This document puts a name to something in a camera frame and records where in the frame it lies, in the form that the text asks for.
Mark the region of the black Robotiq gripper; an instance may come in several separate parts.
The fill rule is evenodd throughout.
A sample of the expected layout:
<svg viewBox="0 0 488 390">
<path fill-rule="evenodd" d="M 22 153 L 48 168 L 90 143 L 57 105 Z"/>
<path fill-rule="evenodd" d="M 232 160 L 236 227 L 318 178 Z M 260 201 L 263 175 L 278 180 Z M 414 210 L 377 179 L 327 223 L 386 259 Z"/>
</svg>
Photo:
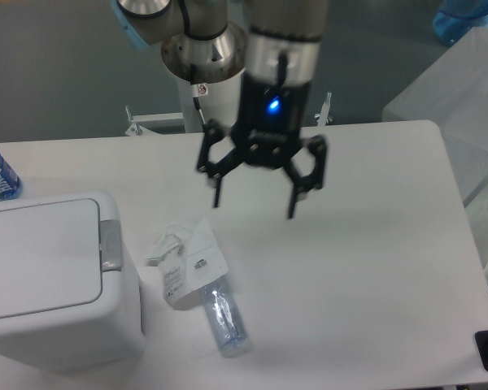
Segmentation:
<svg viewBox="0 0 488 390">
<path fill-rule="evenodd" d="M 224 177 L 240 164 L 279 169 L 293 187 L 287 218 L 294 217 L 296 203 L 304 194 L 325 186 L 328 144 L 324 135 L 300 138 L 303 113 L 311 85 L 270 85 L 250 76 L 242 79 L 237 122 L 226 127 L 216 119 L 202 125 L 203 141 L 196 169 L 207 175 L 215 189 L 213 207 L 220 204 Z M 211 147 L 230 137 L 234 147 L 218 162 L 210 160 Z M 301 176 L 292 158 L 302 149 L 314 158 L 312 171 Z"/>
</svg>

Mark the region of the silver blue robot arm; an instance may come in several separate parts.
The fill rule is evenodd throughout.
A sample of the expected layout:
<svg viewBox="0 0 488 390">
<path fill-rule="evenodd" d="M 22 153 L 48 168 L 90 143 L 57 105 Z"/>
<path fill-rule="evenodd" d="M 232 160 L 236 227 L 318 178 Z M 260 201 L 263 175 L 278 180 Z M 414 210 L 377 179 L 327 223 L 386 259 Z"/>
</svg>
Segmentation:
<svg viewBox="0 0 488 390">
<path fill-rule="evenodd" d="M 292 184 L 287 214 L 325 184 L 324 136 L 301 135 L 325 33 L 326 1 L 249 1 L 247 28 L 225 1 L 114 1 L 136 47 L 160 44 L 185 81 L 203 141 L 196 169 L 215 191 L 241 165 L 281 169 Z"/>
</svg>

